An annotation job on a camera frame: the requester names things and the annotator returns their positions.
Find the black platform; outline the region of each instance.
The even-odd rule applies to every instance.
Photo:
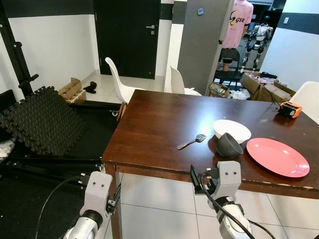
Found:
[[[0,164],[0,239],[33,239],[37,217],[53,188],[65,178],[97,170],[118,124],[112,111],[120,105],[86,101],[71,107],[87,130],[68,155],[36,155],[18,144]],[[77,219],[83,203],[80,186],[64,185],[44,211],[38,238],[58,239]]]

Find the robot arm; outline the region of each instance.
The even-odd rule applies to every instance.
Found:
[[[121,185],[114,200],[109,199],[112,176],[95,171],[91,174],[85,190],[84,206],[80,218],[63,239],[104,239],[108,220],[114,214],[120,199]]]
[[[208,195],[206,195],[211,198],[211,200],[208,200],[208,205],[217,213],[217,219],[220,223],[219,231],[222,237],[224,239],[253,238],[251,225],[244,217],[241,205],[234,202],[236,199],[235,193],[241,184],[240,164],[235,161],[224,161],[218,162],[217,168],[207,169],[205,175],[210,178],[207,184],[208,190],[204,188],[203,176],[200,182],[193,166],[191,166],[190,171],[195,194],[206,194],[205,191],[207,191]],[[249,232],[250,236],[231,217],[235,218]]]
[[[235,204],[235,193],[241,184],[240,164],[235,161],[218,162],[217,168],[207,169],[198,179],[195,168],[190,168],[195,194],[206,194],[209,206],[217,212],[219,231],[223,239],[254,239],[250,222],[244,217],[240,204]],[[206,189],[203,178],[210,179]],[[120,199],[121,185],[114,200],[109,200],[112,176],[93,172],[85,190],[81,217],[63,239],[104,239],[110,215]]]

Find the black stripe on wall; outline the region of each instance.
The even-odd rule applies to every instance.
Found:
[[[319,35],[319,14],[283,12],[277,27]]]
[[[175,1],[173,7],[173,18],[171,20],[174,24],[184,24],[186,15],[186,1]]]
[[[94,14],[93,0],[2,0],[2,3],[8,18]]]
[[[160,19],[171,20],[173,16],[173,4],[162,3],[160,5]]]

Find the interlocking foam tile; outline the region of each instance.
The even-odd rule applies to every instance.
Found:
[[[85,123],[53,87],[42,87],[0,116],[0,127],[38,154],[66,154]]]

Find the white chair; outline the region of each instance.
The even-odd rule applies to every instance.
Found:
[[[105,58],[105,61],[106,61],[106,63],[109,64],[109,66],[111,68],[115,92],[116,92],[117,97],[122,102],[128,104],[130,102],[130,99],[131,99],[135,90],[143,90],[144,91],[144,89],[141,89],[141,88],[130,87],[130,86],[124,85],[120,81],[119,73],[118,73],[118,70],[116,69],[114,62],[109,57]]]
[[[171,92],[175,94],[201,96],[201,94],[194,90],[194,88],[185,88],[183,78],[180,72],[170,67],[171,72]]]
[[[319,124],[319,82],[304,83],[290,102],[303,107],[302,111]]]

